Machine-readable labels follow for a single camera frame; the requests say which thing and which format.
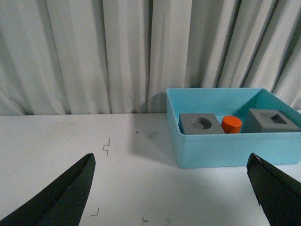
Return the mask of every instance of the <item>gray block with square hole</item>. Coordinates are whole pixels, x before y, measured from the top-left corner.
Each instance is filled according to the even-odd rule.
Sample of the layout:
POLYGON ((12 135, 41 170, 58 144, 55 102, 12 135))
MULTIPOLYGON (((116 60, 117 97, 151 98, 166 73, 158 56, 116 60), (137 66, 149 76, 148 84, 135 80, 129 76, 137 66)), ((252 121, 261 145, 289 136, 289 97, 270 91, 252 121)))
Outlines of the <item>gray block with square hole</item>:
POLYGON ((277 110, 250 108, 242 133, 299 132, 300 128, 277 110))
POLYGON ((179 128, 185 135, 225 133, 213 113, 182 113, 179 128))

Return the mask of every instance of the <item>white table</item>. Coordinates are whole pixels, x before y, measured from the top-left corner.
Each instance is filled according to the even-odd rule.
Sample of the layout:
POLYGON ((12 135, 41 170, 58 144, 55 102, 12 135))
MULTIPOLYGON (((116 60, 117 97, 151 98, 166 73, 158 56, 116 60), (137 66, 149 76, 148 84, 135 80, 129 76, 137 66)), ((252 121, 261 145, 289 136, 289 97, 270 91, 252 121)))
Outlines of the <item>white table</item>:
MULTIPOLYGON (((246 167, 176 166, 166 114, 1 116, 0 127, 1 219, 94 153, 81 226, 269 225, 246 167)), ((301 181, 300 163, 277 167, 301 181)))

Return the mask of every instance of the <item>circular hole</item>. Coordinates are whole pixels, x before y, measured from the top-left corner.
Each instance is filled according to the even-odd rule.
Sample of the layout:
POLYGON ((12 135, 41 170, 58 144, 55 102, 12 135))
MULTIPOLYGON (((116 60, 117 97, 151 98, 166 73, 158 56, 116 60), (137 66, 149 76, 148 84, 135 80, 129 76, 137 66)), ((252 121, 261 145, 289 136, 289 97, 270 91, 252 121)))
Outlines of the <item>circular hole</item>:
POLYGON ((201 117, 195 117, 192 120, 191 125, 196 129, 209 129, 209 128, 211 128, 212 123, 208 119, 201 118, 201 117))

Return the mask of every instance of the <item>plastic bin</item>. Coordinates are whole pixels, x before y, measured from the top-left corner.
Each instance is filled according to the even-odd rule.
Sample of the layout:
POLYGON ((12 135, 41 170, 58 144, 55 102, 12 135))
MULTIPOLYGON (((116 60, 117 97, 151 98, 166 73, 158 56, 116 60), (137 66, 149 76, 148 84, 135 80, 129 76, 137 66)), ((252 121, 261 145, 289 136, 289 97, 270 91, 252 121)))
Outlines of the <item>plastic bin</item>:
POLYGON ((167 120, 180 168, 245 166, 253 152, 271 164, 301 160, 301 132, 184 135, 180 113, 234 115, 244 123, 249 108, 284 112, 301 127, 301 114, 265 89, 167 89, 167 120))

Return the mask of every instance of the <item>gray block with circular hole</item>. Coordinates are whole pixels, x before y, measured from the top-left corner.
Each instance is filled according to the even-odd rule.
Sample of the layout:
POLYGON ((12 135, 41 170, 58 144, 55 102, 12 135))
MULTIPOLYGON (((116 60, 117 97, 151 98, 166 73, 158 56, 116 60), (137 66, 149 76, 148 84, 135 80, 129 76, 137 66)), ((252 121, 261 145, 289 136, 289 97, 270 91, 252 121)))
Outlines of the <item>gray block with circular hole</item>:
POLYGON ((225 133, 213 113, 182 113, 179 128, 185 135, 225 133))
POLYGON ((300 128, 277 110, 250 108, 242 133, 299 132, 300 128))

